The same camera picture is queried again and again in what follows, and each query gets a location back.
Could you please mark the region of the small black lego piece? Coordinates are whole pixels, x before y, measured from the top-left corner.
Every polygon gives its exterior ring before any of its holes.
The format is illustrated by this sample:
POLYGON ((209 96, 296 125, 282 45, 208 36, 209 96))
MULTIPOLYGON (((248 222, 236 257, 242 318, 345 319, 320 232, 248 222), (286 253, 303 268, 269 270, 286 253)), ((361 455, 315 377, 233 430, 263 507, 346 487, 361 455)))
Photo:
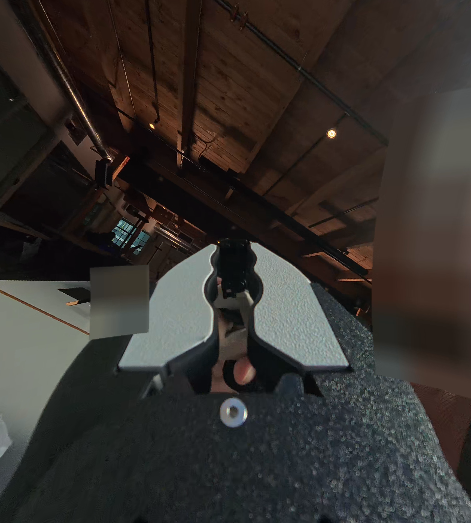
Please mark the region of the small black lego piece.
POLYGON ((252 299, 257 296, 257 277, 253 271, 255 261, 248 239, 223 239, 219 242, 217 271, 223 298, 235 298, 244 291, 248 291, 252 299))

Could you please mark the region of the black ceiling conduit pipe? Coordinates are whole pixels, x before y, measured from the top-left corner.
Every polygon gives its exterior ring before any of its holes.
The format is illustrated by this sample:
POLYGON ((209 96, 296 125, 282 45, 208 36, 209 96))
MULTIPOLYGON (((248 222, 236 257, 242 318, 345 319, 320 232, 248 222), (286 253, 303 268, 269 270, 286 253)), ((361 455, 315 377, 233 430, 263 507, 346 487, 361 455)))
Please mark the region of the black ceiling conduit pipe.
POLYGON ((263 33, 253 23, 249 22, 244 14, 239 12, 236 5, 230 4, 228 1, 214 1, 222 10, 230 15, 233 22, 238 22, 243 30, 247 30, 255 36, 262 44, 270 49, 275 55, 286 62, 297 74, 303 79, 307 80, 314 86, 321 94, 323 94, 334 106, 341 110, 346 117, 350 117, 355 121, 359 127, 365 130, 368 134, 374 137, 381 145, 387 147, 389 145, 388 138, 371 125, 364 117, 362 117, 355 109, 347 104, 340 96, 334 93, 323 82, 319 81, 313 74, 304 68, 300 62, 295 60, 286 50, 273 41, 269 36, 263 33))

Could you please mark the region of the long ceiling duct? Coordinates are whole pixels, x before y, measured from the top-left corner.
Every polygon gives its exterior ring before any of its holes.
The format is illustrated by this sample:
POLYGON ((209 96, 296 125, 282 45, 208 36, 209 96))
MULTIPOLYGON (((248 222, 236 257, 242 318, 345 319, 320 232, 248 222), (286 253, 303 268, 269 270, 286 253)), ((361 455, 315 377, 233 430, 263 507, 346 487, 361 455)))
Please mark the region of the long ceiling duct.
POLYGON ((8 1, 8 3, 36 50, 37 55, 43 61, 63 95, 70 102, 75 115, 90 138, 97 154, 108 164, 111 164, 114 160, 114 155, 94 125, 87 104, 70 75, 69 69, 63 62, 61 53, 49 36, 32 3, 30 1, 8 1))

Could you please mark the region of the black hanging monitor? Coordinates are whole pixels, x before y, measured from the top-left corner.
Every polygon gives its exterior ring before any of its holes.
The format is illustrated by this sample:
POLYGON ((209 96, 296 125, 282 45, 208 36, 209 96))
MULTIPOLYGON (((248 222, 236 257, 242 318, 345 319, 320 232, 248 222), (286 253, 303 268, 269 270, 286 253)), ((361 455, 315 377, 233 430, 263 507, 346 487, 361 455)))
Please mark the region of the black hanging monitor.
POLYGON ((113 184, 114 166, 107 159, 95 161, 94 181, 98 187, 106 189, 113 184))

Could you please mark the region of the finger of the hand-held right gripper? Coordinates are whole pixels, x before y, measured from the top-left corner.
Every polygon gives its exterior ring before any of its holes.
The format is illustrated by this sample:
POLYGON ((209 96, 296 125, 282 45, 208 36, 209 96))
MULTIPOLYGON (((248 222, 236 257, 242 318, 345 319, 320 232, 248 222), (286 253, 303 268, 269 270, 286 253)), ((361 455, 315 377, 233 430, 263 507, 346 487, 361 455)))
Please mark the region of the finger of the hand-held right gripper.
POLYGON ((246 355, 251 306, 252 297, 247 290, 227 298, 219 290, 214 308, 218 314, 220 361, 238 360, 246 355))

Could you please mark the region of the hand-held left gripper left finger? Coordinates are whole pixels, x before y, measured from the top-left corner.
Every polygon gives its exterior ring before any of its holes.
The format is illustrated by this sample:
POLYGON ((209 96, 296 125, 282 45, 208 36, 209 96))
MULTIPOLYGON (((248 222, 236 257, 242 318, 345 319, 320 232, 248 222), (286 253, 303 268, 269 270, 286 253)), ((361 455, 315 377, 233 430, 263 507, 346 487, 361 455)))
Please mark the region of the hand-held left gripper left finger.
POLYGON ((120 370, 210 372, 219 357, 218 258, 218 246, 208 245, 160 279, 150 298, 148 332, 131 337, 120 370))

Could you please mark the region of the dark framed window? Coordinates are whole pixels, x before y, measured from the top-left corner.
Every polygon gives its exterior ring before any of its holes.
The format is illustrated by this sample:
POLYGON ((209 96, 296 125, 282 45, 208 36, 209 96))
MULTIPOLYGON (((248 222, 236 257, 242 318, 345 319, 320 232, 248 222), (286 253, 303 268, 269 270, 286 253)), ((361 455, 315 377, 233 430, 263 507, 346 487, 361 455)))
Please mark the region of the dark framed window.
POLYGON ((129 256, 138 256, 150 239, 150 235, 143 229, 144 224, 142 220, 132 223, 120 219, 113 229, 113 243, 122 251, 128 250, 129 256))

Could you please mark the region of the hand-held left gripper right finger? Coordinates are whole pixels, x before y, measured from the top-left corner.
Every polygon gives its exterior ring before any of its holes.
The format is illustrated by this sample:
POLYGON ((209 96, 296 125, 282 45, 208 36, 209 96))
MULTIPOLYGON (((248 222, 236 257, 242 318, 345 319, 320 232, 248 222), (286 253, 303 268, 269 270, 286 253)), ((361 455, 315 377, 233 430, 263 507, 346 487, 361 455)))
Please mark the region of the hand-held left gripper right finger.
POLYGON ((310 279, 262 245, 252 242, 250 249, 257 294, 249 333, 257 343, 300 371, 347 369, 310 279))

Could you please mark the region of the person's right hand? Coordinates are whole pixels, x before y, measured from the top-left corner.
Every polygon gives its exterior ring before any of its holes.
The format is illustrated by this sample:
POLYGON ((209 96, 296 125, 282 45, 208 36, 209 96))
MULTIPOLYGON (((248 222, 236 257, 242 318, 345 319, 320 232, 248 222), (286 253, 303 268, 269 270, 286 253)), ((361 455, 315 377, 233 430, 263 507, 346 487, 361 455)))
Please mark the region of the person's right hand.
POLYGON ((223 365, 222 376, 226 385, 239 390, 249 385, 256 377, 257 371, 247 356, 237 360, 227 360, 223 365))

